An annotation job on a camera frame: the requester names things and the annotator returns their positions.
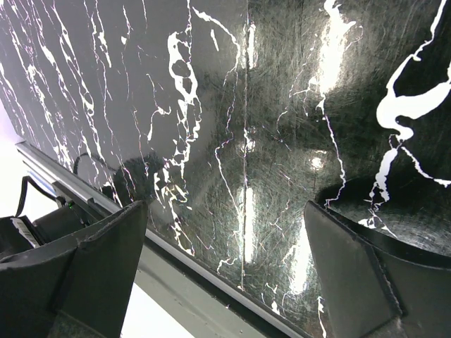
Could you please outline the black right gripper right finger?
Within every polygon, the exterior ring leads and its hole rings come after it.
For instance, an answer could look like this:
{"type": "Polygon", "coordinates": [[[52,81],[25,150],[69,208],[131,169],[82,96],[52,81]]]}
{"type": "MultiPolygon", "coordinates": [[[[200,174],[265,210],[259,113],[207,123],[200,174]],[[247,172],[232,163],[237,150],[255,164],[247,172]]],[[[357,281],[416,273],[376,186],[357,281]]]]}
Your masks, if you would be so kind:
{"type": "Polygon", "coordinates": [[[304,222],[336,337],[450,336],[450,257],[313,201],[304,222]]]}

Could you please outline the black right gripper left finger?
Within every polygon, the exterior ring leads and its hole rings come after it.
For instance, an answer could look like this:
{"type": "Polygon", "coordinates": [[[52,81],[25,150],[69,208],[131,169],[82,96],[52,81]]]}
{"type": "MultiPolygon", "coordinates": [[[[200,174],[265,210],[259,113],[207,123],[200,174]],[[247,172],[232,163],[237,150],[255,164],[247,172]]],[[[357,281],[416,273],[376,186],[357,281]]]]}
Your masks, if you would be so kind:
{"type": "Polygon", "coordinates": [[[1,259],[2,337],[119,337],[147,228],[136,201],[1,259]]]}

